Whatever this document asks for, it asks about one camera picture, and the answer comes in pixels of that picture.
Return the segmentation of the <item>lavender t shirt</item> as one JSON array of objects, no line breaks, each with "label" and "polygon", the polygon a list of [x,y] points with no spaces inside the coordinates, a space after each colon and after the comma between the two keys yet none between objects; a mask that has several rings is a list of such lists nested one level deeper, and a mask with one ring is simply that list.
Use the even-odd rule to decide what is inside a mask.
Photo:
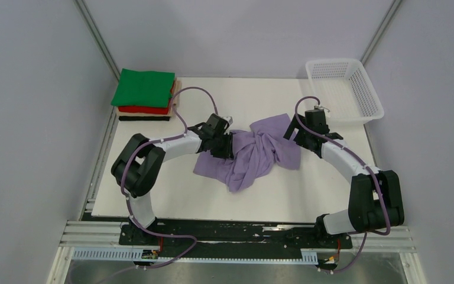
[{"label": "lavender t shirt", "polygon": [[257,178],[268,175],[275,165],[298,170],[300,147],[284,138],[289,125],[288,114],[280,114],[253,122],[249,131],[233,130],[233,159],[200,153],[193,173],[220,181],[234,193],[252,186]]}]

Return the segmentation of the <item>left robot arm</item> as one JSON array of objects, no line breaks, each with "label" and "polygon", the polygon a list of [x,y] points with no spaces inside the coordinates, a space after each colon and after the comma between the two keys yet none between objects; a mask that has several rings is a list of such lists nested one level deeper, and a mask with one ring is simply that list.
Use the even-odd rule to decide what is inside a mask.
[{"label": "left robot arm", "polygon": [[180,135],[149,139],[134,134],[111,167],[111,174],[125,197],[129,220],[136,225],[135,237],[143,244],[157,238],[150,190],[164,162],[189,154],[207,153],[219,159],[233,159],[233,136],[228,130],[231,117],[211,114],[205,122],[186,127]]}]

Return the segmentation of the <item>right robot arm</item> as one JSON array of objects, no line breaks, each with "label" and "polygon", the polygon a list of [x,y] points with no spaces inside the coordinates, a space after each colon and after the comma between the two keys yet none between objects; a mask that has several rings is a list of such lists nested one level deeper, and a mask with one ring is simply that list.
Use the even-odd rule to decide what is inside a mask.
[{"label": "right robot arm", "polygon": [[318,245],[329,247],[343,233],[386,235],[391,227],[404,223],[398,174],[367,165],[340,134],[330,131],[324,110],[295,114],[284,138],[331,164],[350,185],[348,208],[317,218],[314,239]]}]

